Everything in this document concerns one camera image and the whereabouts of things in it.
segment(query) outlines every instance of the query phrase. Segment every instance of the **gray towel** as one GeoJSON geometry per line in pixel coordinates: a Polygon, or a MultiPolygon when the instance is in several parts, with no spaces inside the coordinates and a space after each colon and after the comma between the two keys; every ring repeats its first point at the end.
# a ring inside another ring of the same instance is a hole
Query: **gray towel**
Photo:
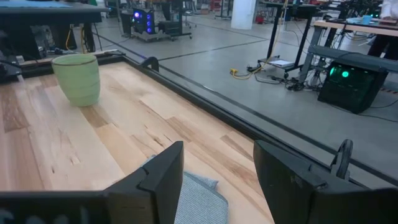
{"type": "Polygon", "coordinates": [[[217,183],[217,180],[185,171],[174,223],[227,224],[228,202],[215,190],[217,183]]]}

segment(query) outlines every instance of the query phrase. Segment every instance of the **white pillar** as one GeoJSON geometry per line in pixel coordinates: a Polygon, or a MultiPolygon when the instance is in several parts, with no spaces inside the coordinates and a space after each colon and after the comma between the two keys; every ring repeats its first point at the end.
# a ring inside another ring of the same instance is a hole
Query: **white pillar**
{"type": "Polygon", "coordinates": [[[231,27],[234,29],[251,29],[255,8],[256,0],[234,0],[231,27]]]}

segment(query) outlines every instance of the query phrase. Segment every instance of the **yellow cable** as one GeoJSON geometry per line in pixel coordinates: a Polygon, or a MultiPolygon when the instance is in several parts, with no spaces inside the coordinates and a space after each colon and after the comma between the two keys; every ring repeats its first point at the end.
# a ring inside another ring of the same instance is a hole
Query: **yellow cable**
{"type": "Polygon", "coordinates": [[[83,54],[85,54],[85,46],[83,45],[83,26],[80,26],[80,44],[81,50],[83,51],[83,54]]]}
{"type": "Polygon", "coordinates": [[[68,42],[69,42],[70,30],[71,30],[71,29],[72,29],[72,28],[71,28],[71,26],[69,25],[69,32],[68,32],[67,42],[65,43],[65,47],[66,47],[68,50],[70,50],[69,47],[68,47],[68,42]]]}
{"type": "MultiPolygon", "coordinates": [[[[288,0],[285,0],[284,6],[283,6],[282,9],[284,9],[284,8],[287,7],[287,1],[288,1],[288,0]]],[[[278,22],[279,22],[279,20],[280,20],[281,18],[283,18],[283,17],[284,17],[284,11],[282,11],[282,13],[280,14],[280,17],[278,18],[278,22]]],[[[277,35],[276,35],[276,38],[275,38],[275,42],[274,42],[274,45],[272,46],[271,54],[270,54],[269,58],[267,58],[267,60],[264,62],[264,64],[263,64],[261,67],[259,67],[259,68],[256,69],[255,71],[249,73],[249,74],[246,75],[246,76],[239,77],[239,76],[236,76],[235,73],[232,73],[232,77],[234,77],[234,78],[236,78],[236,79],[238,79],[238,80],[247,80],[247,79],[249,79],[253,74],[255,74],[256,72],[260,71],[262,68],[264,68],[264,66],[266,66],[266,64],[267,64],[267,63],[269,62],[269,60],[272,58],[272,53],[274,53],[274,49],[275,49],[276,43],[278,43],[278,38],[279,38],[279,33],[280,33],[280,28],[281,28],[281,27],[282,27],[282,26],[279,26],[279,28],[278,28],[277,35]]]]}

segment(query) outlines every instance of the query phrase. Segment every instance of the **green led light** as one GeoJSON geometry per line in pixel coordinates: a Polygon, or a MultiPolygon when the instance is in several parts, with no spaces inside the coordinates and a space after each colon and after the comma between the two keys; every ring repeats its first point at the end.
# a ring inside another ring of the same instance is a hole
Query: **green led light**
{"type": "Polygon", "coordinates": [[[347,71],[345,71],[345,72],[343,72],[341,75],[342,75],[344,78],[347,78],[348,75],[349,75],[349,73],[348,73],[347,71]]]}

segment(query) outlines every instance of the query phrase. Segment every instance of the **concrete floor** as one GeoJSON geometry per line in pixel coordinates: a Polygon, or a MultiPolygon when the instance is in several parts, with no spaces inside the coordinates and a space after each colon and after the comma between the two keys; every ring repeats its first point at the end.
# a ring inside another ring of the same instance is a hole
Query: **concrete floor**
{"type": "MultiPolygon", "coordinates": [[[[398,138],[395,133],[397,123],[337,110],[317,101],[317,95],[312,91],[291,92],[284,85],[259,83],[254,77],[236,80],[229,74],[230,68],[244,73],[247,65],[255,65],[257,59],[266,57],[272,24],[255,24],[251,30],[236,30],[231,28],[230,21],[214,20],[212,15],[193,16],[188,20],[192,26],[197,25],[190,30],[193,39],[180,37],[174,42],[163,40],[147,43],[121,37],[115,18],[104,19],[97,26],[98,33],[103,37],[101,43],[106,46],[104,49],[119,49],[138,62],[146,57],[157,57],[162,65],[161,74],[219,102],[225,108],[233,110],[233,113],[318,160],[330,163],[333,158],[321,149],[323,146],[337,150],[344,139],[351,139],[354,142],[355,159],[398,179],[398,138]],[[117,42],[120,46],[111,45],[106,39],[117,42]],[[193,82],[211,91],[204,91],[198,85],[193,85],[193,82]],[[305,139],[271,124],[270,120],[300,133],[305,139]],[[312,144],[308,139],[314,139],[320,144],[312,144]]],[[[296,32],[301,39],[304,26],[304,22],[289,22],[286,30],[296,32]]],[[[308,40],[312,33],[313,28],[309,31],[308,40]]],[[[363,42],[345,40],[342,49],[366,53],[369,46],[358,46],[363,42]]],[[[307,51],[308,43],[306,41],[304,52],[307,51]]],[[[297,46],[296,35],[282,30],[273,55],[281,55],[286,60],[294,61],[297,46]]],[[[290,76],[297,76],[297,72],[290,72],[290,76]]],[[[266,67],[266,74],[283,75],[283,72],[266,67]]],[[[380,92],[373,106],[388,105],[396,99],[395,95],[380,92]]],[[[397,109],[398,104],[383,109],[368,109],[363,114],[398,120],[397,109]]],[[[350,169],[353,177],[372,188],[390,186],[355,166],[350,169]]]]}

